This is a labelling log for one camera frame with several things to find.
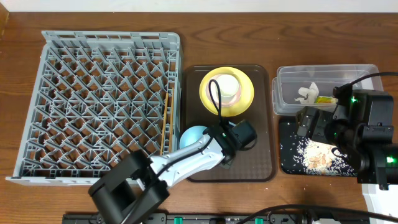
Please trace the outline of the yellow green snack wrapper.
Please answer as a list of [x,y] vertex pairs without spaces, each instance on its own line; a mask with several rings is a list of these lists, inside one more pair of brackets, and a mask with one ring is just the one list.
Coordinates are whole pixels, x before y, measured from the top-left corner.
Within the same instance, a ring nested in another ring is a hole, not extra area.
[[331,96],[318,96],[315,104],[336,104],[338,100]]

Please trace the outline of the white tissue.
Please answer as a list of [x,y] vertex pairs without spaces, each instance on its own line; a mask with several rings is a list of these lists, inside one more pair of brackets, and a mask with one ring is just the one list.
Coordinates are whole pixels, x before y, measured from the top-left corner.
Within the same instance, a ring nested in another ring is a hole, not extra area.
[[319,96],[319,89],[315,82],[311,82],[309,88],[300,87],[298,89],[300,97],[296,98],[300,104],[314,104]]

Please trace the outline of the light blue bowl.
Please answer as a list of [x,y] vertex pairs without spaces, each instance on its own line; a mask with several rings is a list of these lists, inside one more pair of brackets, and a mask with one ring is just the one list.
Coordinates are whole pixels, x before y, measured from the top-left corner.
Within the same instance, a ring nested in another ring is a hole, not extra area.
[[180,148],[187,147],[195,142],[197,142],[202,136],[206,126],[192,126],[188,128],[180,138],[179,146]]

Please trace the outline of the cream cup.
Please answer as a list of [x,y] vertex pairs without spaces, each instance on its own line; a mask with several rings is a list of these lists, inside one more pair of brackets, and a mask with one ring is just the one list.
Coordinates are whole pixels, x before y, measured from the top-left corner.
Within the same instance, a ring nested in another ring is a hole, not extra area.
[[232,75],[222,74],[216,79],[216,81],[219,84],[221,96],[232,97],[239,90],[239,82]]

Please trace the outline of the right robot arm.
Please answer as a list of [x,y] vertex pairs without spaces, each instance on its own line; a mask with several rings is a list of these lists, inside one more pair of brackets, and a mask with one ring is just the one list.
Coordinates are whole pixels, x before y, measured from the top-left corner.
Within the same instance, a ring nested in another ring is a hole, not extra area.
[[297,134],[332,145],[361,184],[388,190],[397,184],[397,145],[392,142],[394,100],[385,91],[333,91],[334,111],[305,106],[296,114]]

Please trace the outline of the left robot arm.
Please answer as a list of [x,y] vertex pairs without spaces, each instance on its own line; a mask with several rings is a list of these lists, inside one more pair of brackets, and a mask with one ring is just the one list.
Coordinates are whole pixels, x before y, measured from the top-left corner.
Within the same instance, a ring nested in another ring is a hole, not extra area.
[[232,159],[239,146],[233,129],[212,126],[195,143],[163,156],[133,152],[88,190],[105,223],[141,223],[170,195],[169,189],[197,172]]

